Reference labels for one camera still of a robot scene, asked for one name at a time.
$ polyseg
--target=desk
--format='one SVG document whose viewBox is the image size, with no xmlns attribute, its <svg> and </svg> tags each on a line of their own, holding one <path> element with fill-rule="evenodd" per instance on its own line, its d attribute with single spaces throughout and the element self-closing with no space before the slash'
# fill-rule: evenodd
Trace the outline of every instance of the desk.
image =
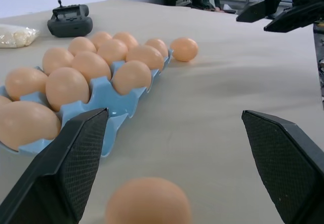
<svg viewBox="0 0 324 224">
<path fill-rule="evenodd" d="M 242 10 L 246 4 L 259 2 L 260 0 L 220 0 L 221 5 L 229 5 L 234 10 Z M 292 6 L 292 3 L 280 2 L 277 13 L 281 13 L 284 9 Z"/>
<path fill-rule="evenodd" d="M 229 14 L 122 0 L 89 8 L 92 33 L 125 30 L 141 43 L 157 37 L 168 45 L 188 36 L 200 51 L 191 63 L 173 61 L 120 129 L 100 164 L 80 224 L 103 224 L 114 189 L 139 176 L 160 176 L 181 186 L 191 201 L 193 224 L 281 224 L 240 116 L 244 109 L 277 115 L 322 143 L 312 27 L 269 33 L 263 32 L 268 20 L 238 23 Z M 48 11 L 0 20 L 42 31 L 30 47 L 0 50 L 2 83 L 12 68 L 40 65 L 49 47 L 68 46 L 71 39 L 47 31 L 50 16 Z M 0 201 L 30 161 L 0 149 Z"/>
</svg>

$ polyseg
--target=blue egg tray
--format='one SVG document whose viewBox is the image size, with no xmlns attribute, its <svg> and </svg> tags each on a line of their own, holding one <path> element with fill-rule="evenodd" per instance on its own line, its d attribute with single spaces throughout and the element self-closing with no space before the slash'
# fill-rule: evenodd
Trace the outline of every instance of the blue egg tray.
<svg viewBox="0 0 324 224">
<path fill-rule="evenodd" d="M 168 66 L 172 50 L 169 50 L 168 57 L 165 58 L 165 64 L 163 70 Z M 117 71 L 125 61 L 114 62 L 110 67 L 112 72 L 112 80 L 114 72 Z M 151 70 L 152 82 L 150 88 L 137 88 L 133 89 L 128 95 L 121 96 L 113 88 L 111 82 L 107 77 L 101 77 L 92 79 L 90 82 L 91 98 L 90 101 L 85 104 L 81 101 L 76 101 L 67 105 L 61 106 L 57 116 L 62 122 L 62 127 L 65 123 L 71 118 L 84 113 L 85 111 L 97 109 L 97 108 L 108 108 L 109 109 L 109 118 L 106 125 L 106 131 L 104 136 L 103 147 L 101 151 L 101 157 L 105 158 L 111 152 L 118 129 L 121 127 L 123 122 L 127 118 L 133 117 L 138 101 L 141 96 L 148 93 L 153 85 L 154 80 L 156 80 L 161 72 L 158 69 Z M 9 95 L 6 92 L 4 86 L 0 87 L 0 95 L 5 96 L 10 99 Z M 50 107 L 46 96 L 41 92 L 35 92 L 20 98 L 22 101 L 34 101 Z M 40 153 L 47 145 L 49 145 L 52 140 L 40 139 L 33 143 L 22 145 L 18 148 L 18 151 L 14 151 L 0 142 L 0 147 L 5 148 L 6 150 L 19 155 L 28 155 L 33 156 Z"/>
</svg>

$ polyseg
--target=white bag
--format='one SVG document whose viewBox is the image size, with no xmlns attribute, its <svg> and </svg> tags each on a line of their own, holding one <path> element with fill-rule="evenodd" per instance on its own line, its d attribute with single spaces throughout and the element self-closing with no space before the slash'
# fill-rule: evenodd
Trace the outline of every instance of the white bag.
<svg viewBox="0 0 324 224">
<path fill-rule="evenodd" d="M 0 24 L 0 48 L 27 47 L 39 36 L 39 30 Z"/>
</svg>

